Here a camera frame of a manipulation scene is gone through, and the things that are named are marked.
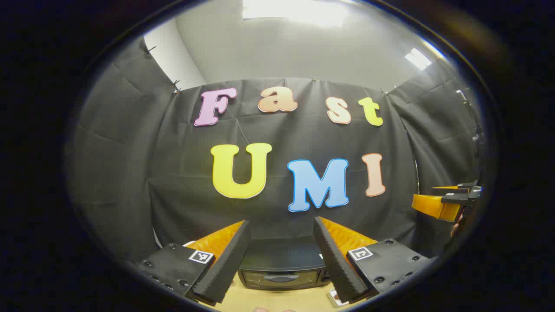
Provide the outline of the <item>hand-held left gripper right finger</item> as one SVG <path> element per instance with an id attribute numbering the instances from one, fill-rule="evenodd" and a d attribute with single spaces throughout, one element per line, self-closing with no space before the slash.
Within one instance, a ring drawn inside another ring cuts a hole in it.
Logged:
<path id="1" fill-rule="evenodd" d="M 313 235 L 341 302 L 389 292 L 434 262 L 394 239 L 376 241 L 323 217 L 315 217 Z"/>

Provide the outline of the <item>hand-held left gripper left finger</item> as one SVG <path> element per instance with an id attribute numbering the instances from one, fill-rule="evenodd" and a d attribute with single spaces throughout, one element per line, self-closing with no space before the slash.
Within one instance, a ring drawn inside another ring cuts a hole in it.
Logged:
<path id="1" fill-rule="evenodd" d="M 193 243 L 170 243 L 134 263 L 161 288 L 209 306 L 222 303 L 251 241 L 249 221 L 238 221 Z"/>

